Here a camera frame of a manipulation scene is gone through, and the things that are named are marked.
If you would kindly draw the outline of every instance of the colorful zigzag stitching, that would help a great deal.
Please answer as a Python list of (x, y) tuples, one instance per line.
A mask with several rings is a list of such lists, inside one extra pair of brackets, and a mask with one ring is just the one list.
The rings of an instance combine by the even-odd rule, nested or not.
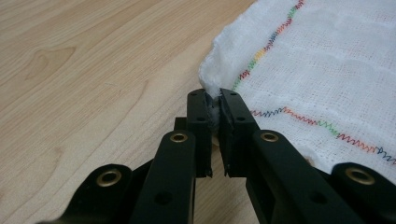
[(254, 58), (249, 62), (247, 69), (238, 76), (235, 83), (233, 84), (233, 88), (232, 88), (233, 91), (236, 90), (242, 79), (250, 76), (250, 71), (253, 70), (254, 66), (259, 61), (259, 59), (262, 58), (268, 50), (270, 50), (270, 48), (274, 45), (274, 41), (283, 32), (283, 30), (285, 30), (285, 28), (288, 27), (293, 22), (294, 14), (300, 7), (303, 6), (303, 4), (304, 4), (304, 0), (299, 0), (298, 4), (290, 9), (286, 21), (283, 22), (279, 27), (277, 27), (276, 31), (271, 34), (271, 37), (268, 40), (267, 45), (256, 52)]
[(273, 111), (266, 111), (266, 112), (262, 112), (262, 111), (258, 111), (258, 110), (251, 110), (250, 113), (256, 117), (265, 117), (265, 118), (270, 118), (271, 116), (274, 116), (274, 115), (277, 115), (280, 113), (285, 113), (285, 114), (291, 115), (293, 118), (298, 119), (298, 120), (300, 120), (304, 123), (307, 123), (309, 125), (316, 125), (316, 126), (326, 128), (327, 130), (329, 130), (329, 132), (333, 136), (335, 136), (336, 139), (345, 141), (352, 146), (359, 147), (360, 149), (365, 150), (366, 152), (376, 153), (378, 156), (382, 156), (382, 159), (384, 159), (385, 161), (391, 162), (392, 165), (396, 165), (396, 159), (394, 157), (390, 156), (384, 148), (369, 146), (366, 143), (364, 143), (363, 141), (361, 141), (360, 139), (355, 139), (346, 133), (341, 133), (341, 132), (337, 131), (334, 128), (334, 126), (332, 125), (332, 123), (330, 123), (328, 121), (309, 119), (306, 116), (302, 116), (302, 115), (299, 115), (299, 114), (293, 112), (291, 109), (289, 109), (286, 106), (281, 107), (276, 110), (273, 110)]

